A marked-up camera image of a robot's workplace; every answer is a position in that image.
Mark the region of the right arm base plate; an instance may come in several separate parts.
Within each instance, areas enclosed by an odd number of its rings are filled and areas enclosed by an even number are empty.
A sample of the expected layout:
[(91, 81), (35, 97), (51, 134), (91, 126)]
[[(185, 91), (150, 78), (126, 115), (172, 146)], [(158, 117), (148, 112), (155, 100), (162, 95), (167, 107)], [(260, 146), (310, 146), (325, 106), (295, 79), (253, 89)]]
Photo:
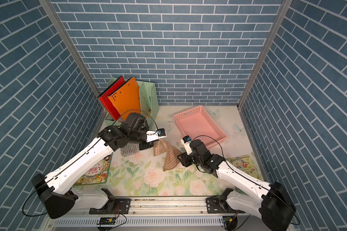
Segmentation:
[(220, 200), (217, 196), (207, 197), (206, 200), (206, 208), (208, 214), (230, 214), (236, 213), (225, 200)]

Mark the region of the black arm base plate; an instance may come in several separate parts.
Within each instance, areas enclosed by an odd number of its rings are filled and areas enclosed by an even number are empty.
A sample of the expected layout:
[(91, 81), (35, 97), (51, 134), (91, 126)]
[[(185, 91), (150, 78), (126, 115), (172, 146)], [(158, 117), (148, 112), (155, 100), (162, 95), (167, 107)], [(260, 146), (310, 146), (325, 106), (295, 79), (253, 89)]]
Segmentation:
[(109, 199), (107, 203), (100, 209), (91, 208), (89, 210), (90, 215), (106, 215), (106, 214), (128, 214), (130, 205), (130, 198), (116, 198)]

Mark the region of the grey striped dishcloth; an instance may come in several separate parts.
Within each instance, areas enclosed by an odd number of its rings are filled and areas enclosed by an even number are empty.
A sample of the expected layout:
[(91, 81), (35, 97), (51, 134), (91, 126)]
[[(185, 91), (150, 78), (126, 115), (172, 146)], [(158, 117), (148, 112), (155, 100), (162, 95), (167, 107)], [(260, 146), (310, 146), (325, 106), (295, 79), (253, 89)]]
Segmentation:
[(121, 148), (121, 155), (123, 157), (128, 157), (139, 153), (139, 144), (129, 143), (125, 147)]

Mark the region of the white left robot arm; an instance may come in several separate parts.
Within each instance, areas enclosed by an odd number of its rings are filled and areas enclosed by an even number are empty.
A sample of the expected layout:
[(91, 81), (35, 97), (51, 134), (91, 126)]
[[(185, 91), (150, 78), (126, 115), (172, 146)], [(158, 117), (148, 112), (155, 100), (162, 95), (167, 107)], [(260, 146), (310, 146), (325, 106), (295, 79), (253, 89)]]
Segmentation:
[(89, 209), (90, 214), (116, 213), (116, 198), (107, 188), (100, 193), (74, 193), (72, 186), (91, 167), (118, 149), (128, 144), (138, 144), (140, 150), (149, 149), (154, 142), (165, 137), (165, 129), (150, 129), (145, 116), (139, 113), (130, 113), (119, 126), (105, 127), (88, 146), (64, 165), (47, 175), (33, 177), (31, 182), (46, 214), (56, 219), (76, 209)]

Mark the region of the brown striped dishcloth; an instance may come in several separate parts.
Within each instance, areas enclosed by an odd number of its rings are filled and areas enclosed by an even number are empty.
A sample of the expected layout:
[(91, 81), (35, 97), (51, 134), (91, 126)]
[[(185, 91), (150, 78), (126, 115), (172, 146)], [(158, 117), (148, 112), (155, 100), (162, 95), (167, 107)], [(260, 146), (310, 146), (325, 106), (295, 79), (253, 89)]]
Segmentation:
[(182, 152), (163, 139), (154, 142), (153, 152), (155, 157), (166, 153), (163, 171), (172, 170), (180, 163), (177, 157)]

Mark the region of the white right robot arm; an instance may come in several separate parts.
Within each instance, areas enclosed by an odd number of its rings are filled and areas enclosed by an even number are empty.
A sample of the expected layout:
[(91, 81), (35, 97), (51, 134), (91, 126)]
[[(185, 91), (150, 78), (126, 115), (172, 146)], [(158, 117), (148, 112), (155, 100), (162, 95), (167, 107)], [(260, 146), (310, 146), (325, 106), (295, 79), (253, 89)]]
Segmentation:
[(272, 231), (286, 231), (292, 224), (296, 207), (281, 183), (270, 184), (239, 170), (222, 155), (211, 154), (199, 138), (185, 136), (181, 143), (186, 151), (178, 156), (178, 160), (184, 167), (195, 165), (231, 184), (216, 198), (217, 208), (210, 212), (240, 210), (260, 218)]

